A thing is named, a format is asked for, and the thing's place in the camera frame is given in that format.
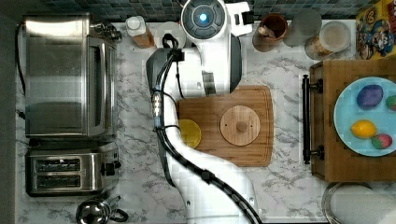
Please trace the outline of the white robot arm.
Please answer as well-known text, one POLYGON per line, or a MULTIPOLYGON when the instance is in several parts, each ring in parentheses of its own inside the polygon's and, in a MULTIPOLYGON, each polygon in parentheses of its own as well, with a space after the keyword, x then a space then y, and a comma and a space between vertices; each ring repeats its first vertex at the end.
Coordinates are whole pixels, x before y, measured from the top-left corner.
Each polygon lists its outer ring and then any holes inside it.
POLYGON ((254 188, 235 164, 188 146, 179 121, 194 120, 206 145, 217 146, 219 112, 210 100, 230 94, 242 76, 239 36, 254 22, 247 2, 186 0, 181 28, 192 43, 172 35, 146 62, 154 131, 165 176, 178 190, 189 224, 262 224, 254 188))

